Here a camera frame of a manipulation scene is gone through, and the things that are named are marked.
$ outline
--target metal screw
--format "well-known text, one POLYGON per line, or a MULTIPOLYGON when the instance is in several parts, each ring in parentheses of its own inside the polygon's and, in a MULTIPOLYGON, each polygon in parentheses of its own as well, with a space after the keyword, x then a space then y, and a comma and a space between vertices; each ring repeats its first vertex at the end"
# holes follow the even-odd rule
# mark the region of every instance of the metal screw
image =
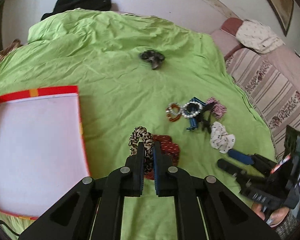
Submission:
POLYGON ((217 181, 216 177, 214 176, 208 176, 206 180, 208 183, 215 183, 217 181))
POLYGON ((175 166, 170 166, 170 167, 168 168, 168 171, 171 172, 171 173, 176 173, 176 172, 178 171, 178 168, 175 167, 175 166))
POLYGON ((91 182, 92 182, 91 177, 85 177, 85 178, 82 179, 83 184, 90 184, 91 182))
POLYGON ((121 173, 128 173, 130 171, 130 168, 129 167, 122 167, 120 169, 121 173))

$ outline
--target green bedsheet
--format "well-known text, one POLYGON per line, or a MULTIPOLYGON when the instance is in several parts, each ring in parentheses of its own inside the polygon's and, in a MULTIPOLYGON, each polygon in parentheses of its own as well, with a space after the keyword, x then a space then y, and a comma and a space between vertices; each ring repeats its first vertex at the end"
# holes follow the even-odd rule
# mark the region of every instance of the green bedsheet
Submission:
MULTIPOLYGON (((216 166, 226 156, 210 146, 209 134, 185 131, 188 120, 172 123, 166 117, 168 103, 186 103, 194 96, 203 101, 214 96, 227 107, 221 123, 235 135, 235 149, 274 159, 268 127, 233 84, 221 52, 207 34, 155 17, 81 9, 37 23, 30 28, 28 42, 0 64, 0 95, 78 85, 94 178, 124 165, 130 134, 144 126, 151 133, 172 136, 180 146, 181 168, 201 178, 214 175, 237 195, 234 178, 216 166), (139 59, 148 49, 165 55, 159 70, 139 59)), ((13 224, 19 232, 25 227, 13 224)), ((145 180, 141 198, 126 198, 122 239, 177 239, 173 198, 157 198, 153 181, 145 180)))

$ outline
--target pink patterned scrunchie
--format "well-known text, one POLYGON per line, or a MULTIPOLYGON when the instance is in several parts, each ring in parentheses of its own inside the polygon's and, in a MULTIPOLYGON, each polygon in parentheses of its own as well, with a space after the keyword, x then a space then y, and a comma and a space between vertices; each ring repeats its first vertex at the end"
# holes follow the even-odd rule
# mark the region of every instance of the pink patterned scrunchie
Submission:
POLYGON ((211 97, 207 100, 206 104, 210 104, 212 102, 216 102, 215 105, 213 106, 213 115, 216 117, 217 120, 221 119, 223 115, 227 112, 227 108, 220 104, 218 100, 216 100, 215 97, 211 97))

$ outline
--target picture frame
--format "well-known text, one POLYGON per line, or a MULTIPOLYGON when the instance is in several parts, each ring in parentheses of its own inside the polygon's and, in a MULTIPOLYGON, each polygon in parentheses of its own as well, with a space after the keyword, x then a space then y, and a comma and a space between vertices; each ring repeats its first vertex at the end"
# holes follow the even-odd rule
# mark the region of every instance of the picture frame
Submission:
POLYGON ((287 36, 292 19, 294 0, 267 0, 274 11, 282 32, 287 36))

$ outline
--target hair accessory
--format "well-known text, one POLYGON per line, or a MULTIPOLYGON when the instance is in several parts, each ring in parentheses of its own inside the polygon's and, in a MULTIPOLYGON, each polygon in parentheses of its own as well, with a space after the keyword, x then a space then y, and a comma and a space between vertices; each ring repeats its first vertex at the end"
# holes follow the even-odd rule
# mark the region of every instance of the hair accessory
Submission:
POLYGON ((131 155, 137 154, 139 138, 142 139, 144 147, 146 149, 145 162, 144 162, 144 175, 149 174, 153 169, 153 137, 152 134, 147 132, 147 129, 142 126, 138 126, 134 129, 129 138, 129 146, 131 155))
MULTIPOLYGON (((201 101, 200 99, 193 97, 190 101, 195 101, 195 102, 199 102, 201 105, 205 106, 206 103, 204 103, 203 101, 201 101)), ((190 118, 190 127, 188 127, 186 130, 188 131, 194 131, 197 130, 198 128, 198 121, 196 120, 196 118, 190 118)))
POLYGON ((196 117, 197 122, 202 122, 202 131, 207 129, 208 133, 211 133, 211 114, 213 113, 215 104, 216 102, 212 102, 205 105, 201 113, 196 117))
POLYGON ((151 68, 153 70, 160 67, 165 59, 165 56, 163 54, 153 49, 140 53, 139 57, 145 60, 146 62, 151 63, 151 68))
POLYGON ((181 117, 181 107, 177 103, 170 103, 168 108, 166 108, 166 113, 170 122, 178 121, 181 117))
MULTIPOLYGON (((173 143, 172 138, 169 135, 154 135, 153 134, 152 136, 153 136, 153 141, 160 142, 161 153, 163 155, 167 155, 171 158, 173 166, 178 166, 179 154, 180 154, 180 149, 179 149, 178 144, 173 143)), ((154 170, 152 170, 150 173, 148 173, 145 176, 145 178, 154 179, 154 170)))
POLYGON ((221 153, 227 153, 233 148, 235 136, 228 134, 226 128, 219 122, 214 122, 211 127, 210 144, 212 148, 218 149, 221 153))
POLYGON ((216 98, 214 98, 214 97, 209 98, 206 103, 210 104, 213 102, 215 102, 215 105, 213 107, 212 113, 214 114, 216 119, 219 120, 227 112, 227 108, 224 105, 220 104, 220 102, 218 100, 216 100, 216 98))
POLYGON ((199 102, 190 101, 182 107, 182 116, 187 119, 194 118, 201 112, 202 108, 203 106, 199 102), (188 112, 189 105, 191 106, 197 105, 197 109, 188 112))
POLYGON ((180 106, 178 103, 176 103, 176 102, 170 103, 170 104, 168 105, 168 109, 169 109, 169 112, 170 112, 171 114, 175 115, 175 116, 180 115, 181 112, 182 112, 181 106, 180 106))
POLYGON ((170 122, 175 122, 175 121, 178 121, 181 117, 181 114, 177 115, 176 117, 172 118, 171 117, 171 113, 169 111, 169 108, 166 108, 166 113, 167 113, 167 117, 169 119, 170 122))

